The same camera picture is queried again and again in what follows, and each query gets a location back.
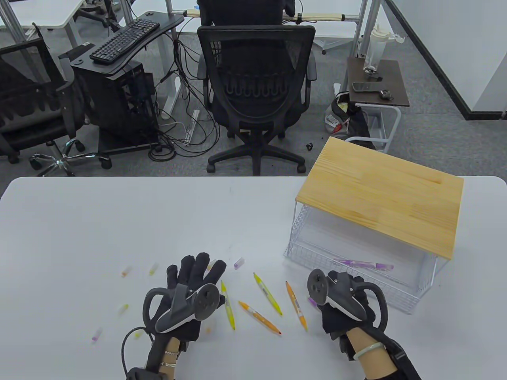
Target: bracelet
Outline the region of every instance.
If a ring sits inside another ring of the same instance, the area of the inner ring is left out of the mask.
[[[363,356],[365,353],[367,353],[368,351],[371,351],[371,350],[374,350],[374,349],[377,349],[379,347],[384,347],[384,344],[381,343],[381,342],[376,342],[375,344],[371,345],[371,346],[368,346],[366,348],[363,348],[361,351],[359,351],[358,353],[356,353],[354,355],[354,360],[357,360],[359,359],[361,356]]]

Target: white table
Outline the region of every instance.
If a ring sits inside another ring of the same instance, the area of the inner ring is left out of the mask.
[[[19,178],[0,201],[0,377],[123,380],[120,345],[141,324],[146,292],[164,267],[200,251],[228,264],[223,275],[237,330],[220,309],[181,355],[177,379],[362,378],[321,329],[306,298],[309,270],[284,258],[303,177]],[[387,333],[424,379],[497,378],[504,370],[503,277],[507,186],[465,177],[455,259],[408,316],[390,309]],[[245,264],[237,271],[240,256]],[[154,262],[161,268],[153,277]],[[127,265],[132,272],[120,277]],[[261,276],[284,311],[254,282]],[[309,321],[305,333],[284,281]],[[274,336],[242,311],[270,319]],[[121,317],[120,305],[130,308]],[[91,336],[103,334],[96,345]],[[126,345],[127,367],[143,366],[148,337]]]
[[[172,0],[172,8],[174,10],[186,10],[193,9],[197,2],[195,0]],[[304,11],[309,13],[344,13],[344,14],[355,14],[359,13],[361,1],[360,0],[303,0]],[[371,1],[368,2],[365,20],[361,33],[364,31],[366,26],[366,19],[370,12]],[[158,11],[167,12],[165,0],[136,0],[132,4],[132,10],[135,14],[141,15],[146,11]],[[296,12],[301,11],[301,5],[299,1],[296,1]],[[380,7],[379,14],[377,17],[377,23],[380,24],[384,29],[388,29],[392,32],[391,25],[387,20],[387,16],[383,7]],[[185,23],[179,25],[176,30],[180,31]],[[351,41],[354,38],[355,23],[354,22],[330,22],[330,21],[318,21],[315,24],[315,40],[319,41],[319,38],[331,38],[335,41],[341,41],[342,44]],[[182,33],[197,33],[197,28],[201,26],[201,20],[199,18],[191,20],[183,29]]]
[[[24,0],[10,3],[22,28],[64,28],[73,48],[83,43],[74,23],[74,13],[84,0]],[[0,18],[0,28],[5,28]]]

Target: power strip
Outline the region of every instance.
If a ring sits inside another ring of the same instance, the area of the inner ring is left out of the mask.
[[[185,138],[183,139],[184,144],[186,146],[190,145],[190,142],[192,141],[192,135],[194,134],[195,125],[197,123],[197,118],[199,117],[199,109],[195,109],[194,113],[192,114],[192,121],[190,122],[190,126],[188,128],[185,128]]]

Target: wire basket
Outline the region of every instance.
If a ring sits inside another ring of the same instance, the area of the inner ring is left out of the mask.
[[[407,314],[413,313],[435,275],[447,263],[438,256],[307,205],[294,218],[285,256],[309,269],[361,276],[382,289],[388,304]],[[348,260],[386,264],[392,269],[358,268],[345,263]]]

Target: computer tower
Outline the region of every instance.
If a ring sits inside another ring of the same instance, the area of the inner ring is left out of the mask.
[[[153,75],[131,60],[117,74],[73,67],[83,89],[87,115],[100,127],[99,151],[109,154],[158,144]]]

